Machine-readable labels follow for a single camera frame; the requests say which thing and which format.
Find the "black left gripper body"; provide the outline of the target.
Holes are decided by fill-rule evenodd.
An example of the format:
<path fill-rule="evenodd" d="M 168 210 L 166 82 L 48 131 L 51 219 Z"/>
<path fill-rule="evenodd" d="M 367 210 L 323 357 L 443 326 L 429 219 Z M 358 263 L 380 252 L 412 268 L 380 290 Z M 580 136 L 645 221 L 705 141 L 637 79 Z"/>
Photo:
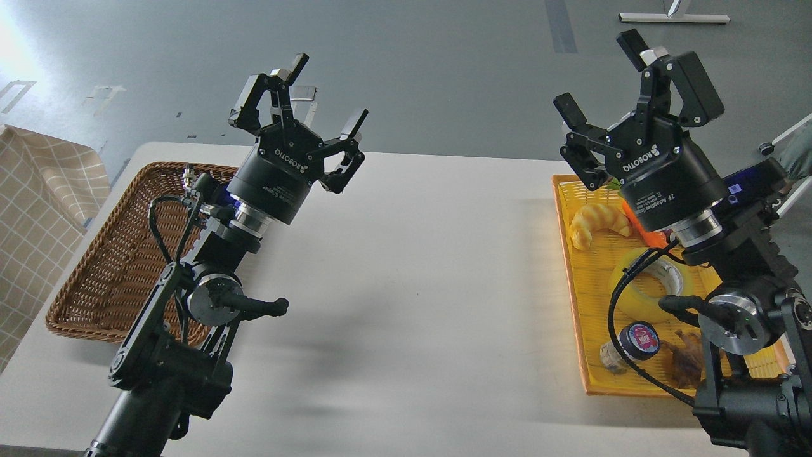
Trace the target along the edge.
<path fill-rule="evenodd" d="M 322 139 L 301 121 L 282 130 L 281 124 L 262 129 L 246 161 L 227 185 L 227 192 L 241 203 L 252 206 L 290 225 L 324 173 L 323 162 L 308 162 Z"/>

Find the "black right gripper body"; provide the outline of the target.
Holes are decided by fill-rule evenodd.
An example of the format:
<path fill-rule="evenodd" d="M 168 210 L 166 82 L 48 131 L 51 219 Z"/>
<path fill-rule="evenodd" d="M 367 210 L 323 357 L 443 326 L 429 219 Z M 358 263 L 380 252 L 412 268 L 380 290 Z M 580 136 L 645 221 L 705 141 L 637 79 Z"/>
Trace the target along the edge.
<path fill-rule="evenodd" d="M 692 218 L 727 196 L 722 178 L 675 116 L 649 122 L 627 114 L 609 128 L 606 170 L 623 180 L 620 193 L 649 232 Z"/>

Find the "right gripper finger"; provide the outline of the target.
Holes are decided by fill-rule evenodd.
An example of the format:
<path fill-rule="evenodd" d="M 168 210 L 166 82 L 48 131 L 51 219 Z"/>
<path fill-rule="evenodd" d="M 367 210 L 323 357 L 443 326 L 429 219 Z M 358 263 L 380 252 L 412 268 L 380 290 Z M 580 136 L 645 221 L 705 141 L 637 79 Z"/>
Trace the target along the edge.
<path fill-rule="evenodd" d="M 683 128 L 697 128 L 719 118 L 725 107 L 698 55 L 671 55 L 650 48 L 638 30 L 617 36 L 617 43 L 641 73 L 636 115 L 672 117 Z"/>
<path fill-rule="evenodd" d="M 607 130 L 592 126 L 580 110 L 571 93 L 556 96 L 553 105 L 559 112 L 568 133 L 560 154 L 588 190 L 597 190 L 611 182 L 613 176 L 595 154 L 605 159 L 617 159 L 620 150 L 607 141 Z"/>

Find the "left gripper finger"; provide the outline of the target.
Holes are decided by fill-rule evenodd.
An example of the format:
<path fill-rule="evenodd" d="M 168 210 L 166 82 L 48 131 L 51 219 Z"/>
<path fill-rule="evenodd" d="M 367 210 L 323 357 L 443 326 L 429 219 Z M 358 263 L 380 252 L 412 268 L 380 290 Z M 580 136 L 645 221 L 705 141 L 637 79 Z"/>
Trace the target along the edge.
<path fill-rule="evenodd" d="M 358 134 L 368 115 L 369 111 L 365 108 L 356 110 L 345 122 L 339 136 L 325 142 L 317 150 L 317 161 L 320 160 L 322 164 L 326 158 L 336 156 L 338 153 L 343 155 L 336 169 L 330 173 L 323 173 L 319 177 L 318 180 L 325 190 L 341 194 L 349 180 L 363 164 L 365 154 L 359 149 L 360 137 Z"/>
<path fill-rule="evenodd" d="M 293 60 L 291 69 L 275 69 L 270 74 L 253 74 L 247 78 L 244 89 L 232 108 L 228 123 L 233 128 L 240 128 L 253 135 L 261 134 L 260 101 L 264 95 L 272 96 L 272 124 L 280 124 L 282 130 L 293 128 L 295 117 L 290 97 L 290 87 L 301 75 L 310 60 L 307 54 L 298 54 Z"/>

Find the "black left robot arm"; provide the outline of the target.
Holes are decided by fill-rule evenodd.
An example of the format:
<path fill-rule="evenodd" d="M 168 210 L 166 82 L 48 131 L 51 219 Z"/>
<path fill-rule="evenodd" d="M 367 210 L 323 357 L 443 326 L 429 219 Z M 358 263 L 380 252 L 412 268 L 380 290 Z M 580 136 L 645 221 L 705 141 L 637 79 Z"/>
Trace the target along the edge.
<path fill-rule="evenodd" d="M 363 164 L 360 108 L 337 138 L 324 140 L 299 119 L 291 89 L 308 63 L 247 78 L 229 124 L 255 144 L 227 184 L 188 165 L 183 193 L 148 205 L 150 231 L 166 261 L 109 367 L 118 399 L 86 456 L 159 456 L 211 418 L 231 393 L 227 360 L 240 323 L 285 315 L 285 298 L 244 294 L 236 269 L 274 223 L 290 225 L 314 184 L 340 194 Z"/>

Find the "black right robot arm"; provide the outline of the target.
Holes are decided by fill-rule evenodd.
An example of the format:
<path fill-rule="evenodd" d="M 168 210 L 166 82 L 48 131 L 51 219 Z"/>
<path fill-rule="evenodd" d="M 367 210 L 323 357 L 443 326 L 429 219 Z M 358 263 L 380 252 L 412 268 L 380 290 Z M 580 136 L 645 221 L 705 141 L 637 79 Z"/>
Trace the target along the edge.
<path fill-rule="evenodd" d="M 709 264 L 707 297 L 668 296 L 662 309 L 699 327 L 705 378 L 689 399 L 713 444 L 751 456 L 810 455 L 810 303 L 769 226 L 785 173 L 774 158 L 722 178 L 688 130 L 724 112 L 698 55 L 650 48 L 637 30 L 618 44 L 641 73 L 635 109 L 611 128 L 590 125 L 569 93 L 554 99 L 568 125 L 561 154 L 589 190 L 613 179 L 647 231 L 670 230 L 684 262 Z"/>

